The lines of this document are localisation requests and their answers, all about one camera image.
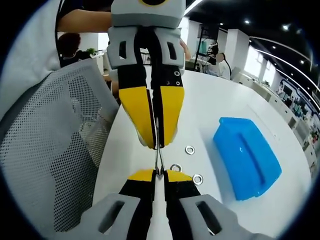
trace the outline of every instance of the white shirt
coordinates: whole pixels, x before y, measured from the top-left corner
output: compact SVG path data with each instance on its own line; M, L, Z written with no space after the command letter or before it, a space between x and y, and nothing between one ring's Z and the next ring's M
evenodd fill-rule
M55 37L60 2L48 0L15 39L1 75L0 120L26 90L60 68Z
M219 77L230 80L230 68L225 60L219 63Z

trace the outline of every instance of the window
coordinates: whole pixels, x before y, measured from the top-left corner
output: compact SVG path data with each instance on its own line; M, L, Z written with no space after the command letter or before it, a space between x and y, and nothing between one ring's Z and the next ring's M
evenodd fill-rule
M263 81L266 81L269 83L269 86L271 87L272 83L274 82L276 74L276 68L271 64L270 61L266 63L265 72L263 75Z
M244 70L258 78L263 60L263 55L255 50L252 46L249 46Z

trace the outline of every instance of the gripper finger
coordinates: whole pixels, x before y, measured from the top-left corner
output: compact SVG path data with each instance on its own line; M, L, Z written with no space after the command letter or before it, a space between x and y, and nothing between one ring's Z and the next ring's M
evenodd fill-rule
M142 64L119 66L119 98L145 144L154 149L156 133L146 70Z
M159 85L153 86L152 103L154 117L159 119L159 141L163 148L175 137L185 91L178 66L161 65L156 71L161 74L153 74L152 81Z

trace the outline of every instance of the person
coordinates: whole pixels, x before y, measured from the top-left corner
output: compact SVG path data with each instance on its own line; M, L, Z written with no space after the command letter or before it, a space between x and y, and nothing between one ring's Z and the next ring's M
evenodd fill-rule
M219 77L230 80L231 67L227 62L226 55L220 52L216 55L216 60L219 63Z
M79 33L64 33L59 37L57 48L58 52L61 54L60 65L62 68L81 60L91 59L91 56L87 51L79 50L80 43L81 37ZM119 83L117 81L112 81L107 74L103 75L103 79L113 96L117 98L119 95Z
M110 12L84 10L81 0L47 0L42 4L16 37L4 62L0 120L28 89L61 68L57 31L106 33L111 26Z
M217 65L216 55L219 52L219 45L217 41L213 41L206 51L206 55L208 56L205 72L212 76L219 75L219 66Z

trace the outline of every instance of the dark ceiling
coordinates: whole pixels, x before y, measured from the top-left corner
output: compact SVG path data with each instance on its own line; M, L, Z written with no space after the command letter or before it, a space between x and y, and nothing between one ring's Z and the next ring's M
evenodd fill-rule
M194 1L186 0L186 7ZM109 11L112 2L113 0L83 0L83 6L91 11ZM279 42L300 52L308 59L312 58L311 66L309 60L286 47L265 40L251 39L250 44L253 47L289 62L317 85L319 67L316 64L316 56L311 57L312 48L304 37L304 29L299 26L298 15L300 14L294 14L291 11L292 8L288 6L292 6L292 2L288 3L286 0L203 0L187 16L193 21L205 25L217 25L226 31L240 29L250 37ZM249 20L250 24L245 24L245 20ZM283 30L283 25L289 26L288 31ZM297 70L274 57L264 56L273 62L276 68L296 80L310 95L316 91L316 88Z

